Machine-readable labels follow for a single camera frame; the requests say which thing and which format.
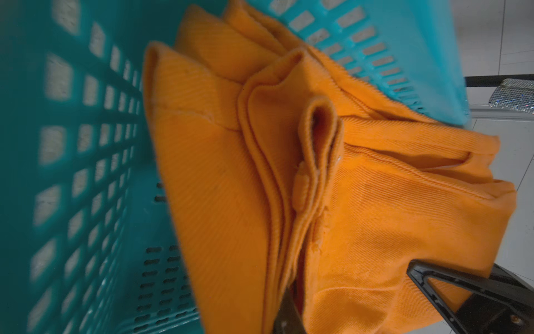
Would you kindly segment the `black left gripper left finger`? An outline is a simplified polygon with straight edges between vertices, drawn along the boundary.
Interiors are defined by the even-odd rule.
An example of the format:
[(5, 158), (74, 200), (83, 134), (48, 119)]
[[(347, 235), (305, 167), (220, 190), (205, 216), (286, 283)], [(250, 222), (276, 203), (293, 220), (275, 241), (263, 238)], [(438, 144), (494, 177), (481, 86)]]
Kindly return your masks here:
[(306, 334), (300, 313), (293, 299), (293, 292), (288, 289), (280, 305), (273, 324), (272, 334)]

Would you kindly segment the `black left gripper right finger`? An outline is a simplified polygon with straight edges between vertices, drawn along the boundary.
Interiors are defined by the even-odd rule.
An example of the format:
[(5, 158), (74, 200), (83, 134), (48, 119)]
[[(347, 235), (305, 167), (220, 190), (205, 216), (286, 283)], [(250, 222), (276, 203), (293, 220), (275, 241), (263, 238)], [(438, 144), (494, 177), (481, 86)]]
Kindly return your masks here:
[[(533, 332), (533, 287), (497, 264), (489, 278), (483, 278), (413, 260), (407, 275), (454, 333)], [(466, 291), (469, 297), (453, 310), (435, 281)]]

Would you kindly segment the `orange pants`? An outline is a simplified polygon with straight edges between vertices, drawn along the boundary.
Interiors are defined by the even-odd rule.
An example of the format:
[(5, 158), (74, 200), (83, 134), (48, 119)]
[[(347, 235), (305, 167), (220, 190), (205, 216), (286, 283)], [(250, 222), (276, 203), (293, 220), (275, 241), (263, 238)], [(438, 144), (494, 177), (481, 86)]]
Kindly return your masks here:
[(191, 6), (145, 53), (159, 174), (206, 333), (270, 333), (292, 290), (308, 333), (441, 320), (414, 259), (489, 276), (517, 201), (500, 141), (349, 75), (242, 1)]

